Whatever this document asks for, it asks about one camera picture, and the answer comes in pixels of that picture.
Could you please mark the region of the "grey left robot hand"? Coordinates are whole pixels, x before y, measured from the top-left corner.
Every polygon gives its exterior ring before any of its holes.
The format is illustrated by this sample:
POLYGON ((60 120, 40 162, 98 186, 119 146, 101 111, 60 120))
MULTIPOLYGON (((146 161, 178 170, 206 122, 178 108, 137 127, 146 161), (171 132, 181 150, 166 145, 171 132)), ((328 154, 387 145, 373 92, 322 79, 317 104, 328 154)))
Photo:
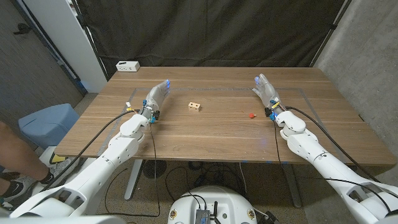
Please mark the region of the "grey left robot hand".
POLYGON ((170 80, 165 80, 162 83, 156 85, 146 96, 146 104, 143 106, 143 115, 148 120, 151 120, 153 114, 159 111, 162 103, 170 93, 170 80))

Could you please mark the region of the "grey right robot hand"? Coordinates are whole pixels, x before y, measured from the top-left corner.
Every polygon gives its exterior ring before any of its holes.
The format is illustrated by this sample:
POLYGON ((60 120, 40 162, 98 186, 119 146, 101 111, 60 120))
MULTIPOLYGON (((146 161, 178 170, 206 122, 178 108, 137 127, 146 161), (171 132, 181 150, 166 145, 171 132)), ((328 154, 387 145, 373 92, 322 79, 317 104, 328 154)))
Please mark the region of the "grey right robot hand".
POLYGON ((275 121, 276 117, 285 111, 278 92, 262 73, 254 78, 254 83, 256 87, 252 90, 265 106, 266 116, 275 121))

